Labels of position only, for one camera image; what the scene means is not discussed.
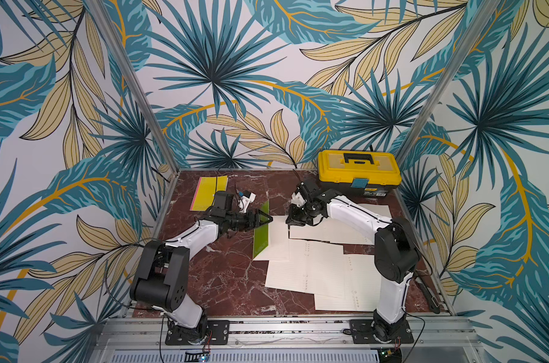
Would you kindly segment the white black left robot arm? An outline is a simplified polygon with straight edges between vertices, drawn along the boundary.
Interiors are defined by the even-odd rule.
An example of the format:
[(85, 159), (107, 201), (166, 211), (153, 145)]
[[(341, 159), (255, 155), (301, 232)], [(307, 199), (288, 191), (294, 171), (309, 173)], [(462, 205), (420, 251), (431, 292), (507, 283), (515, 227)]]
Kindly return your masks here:
[(200, 343), (209, 328), (204, 309), (187, 293), (191, 257), (229, 231), (253, 231), (272, 221), (262, 210), (240, 213), (209, 208), (181, 234), (146, 243), (130, 288), (131, 299), (164, 314), (185, 340)]

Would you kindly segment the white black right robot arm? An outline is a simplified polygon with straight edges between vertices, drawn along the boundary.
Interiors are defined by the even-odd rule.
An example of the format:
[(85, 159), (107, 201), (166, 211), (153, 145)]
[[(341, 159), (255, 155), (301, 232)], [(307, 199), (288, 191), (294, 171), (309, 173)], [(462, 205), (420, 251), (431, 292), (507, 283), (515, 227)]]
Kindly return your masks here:
[(373, 315), (372, 337), (392, 343), (406, 328), (406, 297), (420, 254), (413, 228), (404, 218), (389, 219), (351, 201), (338, 191), (306, 191), (292, 194), (286, 223), (314, 226), (315, 219), (335, 219), (374, 242), (374, 264), (381, 275), (380, 299)]

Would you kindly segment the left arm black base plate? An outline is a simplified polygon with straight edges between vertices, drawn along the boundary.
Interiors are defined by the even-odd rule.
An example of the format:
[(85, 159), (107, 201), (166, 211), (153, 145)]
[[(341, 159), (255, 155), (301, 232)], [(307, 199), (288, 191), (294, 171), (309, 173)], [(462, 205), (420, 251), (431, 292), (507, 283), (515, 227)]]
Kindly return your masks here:
[(201, 320), (196, 328), (184, 328), (169, 320), (164, 343), (168, 346), (225, 346), (228, 343), (229, 328), (228, 320)]

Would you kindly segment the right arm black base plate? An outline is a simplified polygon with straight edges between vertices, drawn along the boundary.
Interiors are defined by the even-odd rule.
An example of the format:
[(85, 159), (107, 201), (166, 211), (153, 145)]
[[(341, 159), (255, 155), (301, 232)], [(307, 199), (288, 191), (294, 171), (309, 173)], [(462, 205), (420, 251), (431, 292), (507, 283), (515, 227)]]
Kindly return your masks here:
[(373, 319), (353, 319), (349, 321), (354, 344), (414, 343), (415, 339), (409, 323), (401, 319), (394, 324)]

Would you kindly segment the yellow notebook pink spine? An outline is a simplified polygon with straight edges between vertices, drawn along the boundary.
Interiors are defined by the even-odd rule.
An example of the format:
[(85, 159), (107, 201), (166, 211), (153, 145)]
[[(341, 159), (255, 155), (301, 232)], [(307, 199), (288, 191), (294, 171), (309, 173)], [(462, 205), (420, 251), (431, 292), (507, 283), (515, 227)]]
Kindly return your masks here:
[(213, 203), (217, 191), (225, 191), (228, 185), (228, 177), (200, 177), (197, 188), (191, 202), (190, 210), (193, 212), (202, 212), (207, 210)]

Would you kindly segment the green cover notebook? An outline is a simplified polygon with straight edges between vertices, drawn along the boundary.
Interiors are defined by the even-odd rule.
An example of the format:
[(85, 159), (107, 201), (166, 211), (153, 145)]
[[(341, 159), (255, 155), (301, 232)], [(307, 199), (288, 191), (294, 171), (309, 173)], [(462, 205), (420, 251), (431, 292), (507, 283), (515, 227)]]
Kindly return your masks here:
[(286, 216), (273, 216), (273, 221), (254, 231), (253, 261), (287, 262), (289, 229)]

